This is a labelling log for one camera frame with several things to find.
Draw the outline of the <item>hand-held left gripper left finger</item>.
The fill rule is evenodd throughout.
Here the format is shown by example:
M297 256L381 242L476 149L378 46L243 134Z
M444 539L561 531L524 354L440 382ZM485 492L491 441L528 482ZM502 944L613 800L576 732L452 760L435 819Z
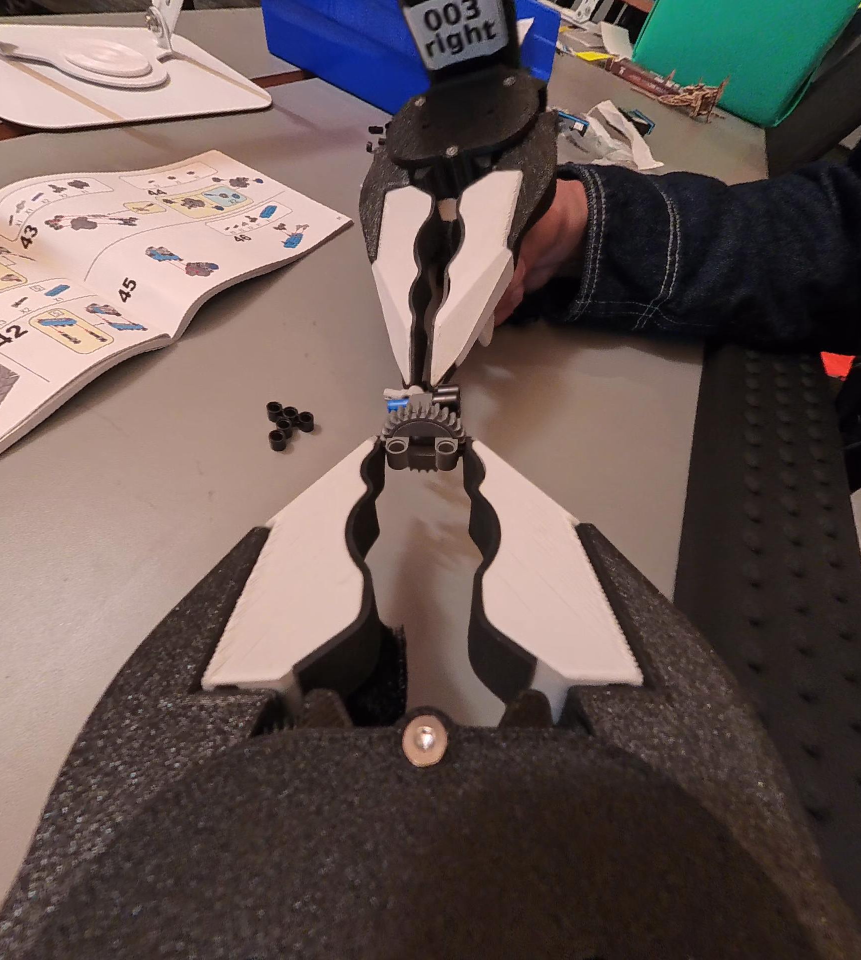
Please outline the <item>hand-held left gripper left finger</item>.
M381 628L365 558L379 535L385 454L368 438L269 521L205 670L205 690L358 689Z

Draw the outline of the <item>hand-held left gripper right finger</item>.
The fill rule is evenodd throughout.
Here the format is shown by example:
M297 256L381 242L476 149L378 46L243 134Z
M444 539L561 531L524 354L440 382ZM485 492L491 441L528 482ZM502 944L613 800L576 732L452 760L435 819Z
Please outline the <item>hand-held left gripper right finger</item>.
M640 686L644 677L579 522L477 439L464 450L481 555L468 649L486 687Z

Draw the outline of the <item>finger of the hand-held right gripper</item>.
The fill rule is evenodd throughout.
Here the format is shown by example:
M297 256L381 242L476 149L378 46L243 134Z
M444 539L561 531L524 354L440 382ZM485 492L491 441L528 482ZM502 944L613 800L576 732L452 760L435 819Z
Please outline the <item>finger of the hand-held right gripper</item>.
M433 283L422 263L419 237L433 219L433 198L416 186L384 197L372 272L392 353L405 385L427 385L428 311Z
M448 292L433 321L430 380L442 380L460 365L477 340L489 343L495 307L514 273L509 234L522 181L520 171L494 171L459 198L463 235L448 263Z

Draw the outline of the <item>blue black pin connector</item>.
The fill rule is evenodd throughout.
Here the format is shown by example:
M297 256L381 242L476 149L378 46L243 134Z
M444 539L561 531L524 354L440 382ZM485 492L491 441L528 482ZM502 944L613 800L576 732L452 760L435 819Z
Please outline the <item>blue black pin connector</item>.
M460 386L456 383L449 385L442 385L435 390L432 390L432 400L427 400L424 402L408 402L402 406L389 409L388 403L386 403L387 410L393 412L396 410L403 410L406 407L418 408L418 407L429 407L433 404L437 405L441 409L448 410L456 415L461 414L461 389Z

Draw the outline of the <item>grey gear assembly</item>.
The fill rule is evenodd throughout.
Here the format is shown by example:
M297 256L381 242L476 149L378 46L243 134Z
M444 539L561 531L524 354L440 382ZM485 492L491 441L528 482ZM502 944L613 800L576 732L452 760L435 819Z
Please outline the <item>grey gear assembly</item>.
M387 465L395 471L452 471L464 442L459 414L434 402L398 406L388 413L381 430Z

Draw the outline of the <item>person's right forearm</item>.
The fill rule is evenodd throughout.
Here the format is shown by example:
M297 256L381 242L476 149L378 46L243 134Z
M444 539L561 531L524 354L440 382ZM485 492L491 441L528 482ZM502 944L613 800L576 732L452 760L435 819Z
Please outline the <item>person's right forearm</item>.
M726 185L567 164L588 202L559 319L605 330L802 347L861 364L861 140L845 163Z

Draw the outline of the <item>grey desk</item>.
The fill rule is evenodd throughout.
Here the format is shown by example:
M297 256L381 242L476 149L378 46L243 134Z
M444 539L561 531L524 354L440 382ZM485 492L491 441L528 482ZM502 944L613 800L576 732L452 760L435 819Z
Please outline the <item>grey desk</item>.
M257 9L186 12L182 33L268 84L273 106L189 122L0 142L0 189L43 174L132 170L218 149L357 218L372 105L269 54ZM664 169L727 183L768 173L764 132L691 121L596 66L560 57L551 102L605 99L655 121ZM690 342L533 323L461 367L475 436L673 596L701 382ZM252 527L380 425L397 382L360 226L210 300L181 340L126 361L0 456L0 904L53 780L110 680ZM266 402L318 428L269 447ZM409 704L491 725L500 702L467 655L472 578L461 472L387 474L369 554L384 622L404 625Z

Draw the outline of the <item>person's right hand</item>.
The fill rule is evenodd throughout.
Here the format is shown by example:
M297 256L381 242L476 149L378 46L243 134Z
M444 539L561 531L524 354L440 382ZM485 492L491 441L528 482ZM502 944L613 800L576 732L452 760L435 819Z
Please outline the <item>person's right hand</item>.
M520 243L514 273L495 308L495 326L509 318L525 294L544 286L574 261L582 264L588 216L583 183L558 178L551 206Z

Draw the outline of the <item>blue plastic bin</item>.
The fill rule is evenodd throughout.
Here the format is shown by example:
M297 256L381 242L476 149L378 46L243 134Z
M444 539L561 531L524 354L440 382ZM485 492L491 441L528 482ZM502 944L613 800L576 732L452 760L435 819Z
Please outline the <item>blue plastic bin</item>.
M540 2L266 1L272 54L394 111L427 89L549 80L561 11Z

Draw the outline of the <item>crumpled white paper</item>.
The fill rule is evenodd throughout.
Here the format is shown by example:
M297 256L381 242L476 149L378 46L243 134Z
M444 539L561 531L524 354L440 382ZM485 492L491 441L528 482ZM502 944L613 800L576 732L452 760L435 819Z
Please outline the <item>crumpled white paper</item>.
M598 103L584 117L586 127L583 134L573 130L570 138L592 163L639 172L651 172L664 166L654 159L645 138L610 100Z

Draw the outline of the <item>black connector cluster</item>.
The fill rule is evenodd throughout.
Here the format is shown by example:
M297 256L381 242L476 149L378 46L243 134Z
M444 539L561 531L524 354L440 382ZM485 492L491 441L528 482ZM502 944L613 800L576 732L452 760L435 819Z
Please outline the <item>black connector cluster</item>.
M314 414L294 405L269 401L265 404L265 412L271 426L268 442L274 452L287 451L292 439L298 434L312 434L317 428Z

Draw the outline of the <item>brown flat box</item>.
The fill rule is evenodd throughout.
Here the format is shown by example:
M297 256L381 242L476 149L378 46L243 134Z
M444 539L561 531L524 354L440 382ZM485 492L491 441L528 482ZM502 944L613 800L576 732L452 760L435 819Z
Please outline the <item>brown flat box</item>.
M608 56L603 61L603 68L653 97L673 96L681 91L681 87L671 79L657 75L625 57Z

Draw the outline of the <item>wooden model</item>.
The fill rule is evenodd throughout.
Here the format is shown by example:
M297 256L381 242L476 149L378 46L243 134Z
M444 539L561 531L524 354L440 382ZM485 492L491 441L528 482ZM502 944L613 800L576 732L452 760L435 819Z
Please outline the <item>wooden model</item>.
M717 86L709 86L703 81L682 86L673 81L673 77L658 77L657 99L668 107L683 110L691 119L710 121L715 106L723 96L730 78Z

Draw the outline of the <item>instruction booklet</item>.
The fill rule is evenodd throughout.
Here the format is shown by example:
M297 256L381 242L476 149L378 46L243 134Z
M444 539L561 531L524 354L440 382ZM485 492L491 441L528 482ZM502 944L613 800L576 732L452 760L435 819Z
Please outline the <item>instruction booklet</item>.
M351 220L220 151L0 190L0 453L202 304Z

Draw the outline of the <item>white book stand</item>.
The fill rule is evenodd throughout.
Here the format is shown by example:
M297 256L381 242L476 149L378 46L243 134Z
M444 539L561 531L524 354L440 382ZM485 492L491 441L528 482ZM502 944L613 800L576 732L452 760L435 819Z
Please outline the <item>white book stand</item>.
M181 3L146 27L0 26L0 119L43 130L236 114L269 93L175 33Z

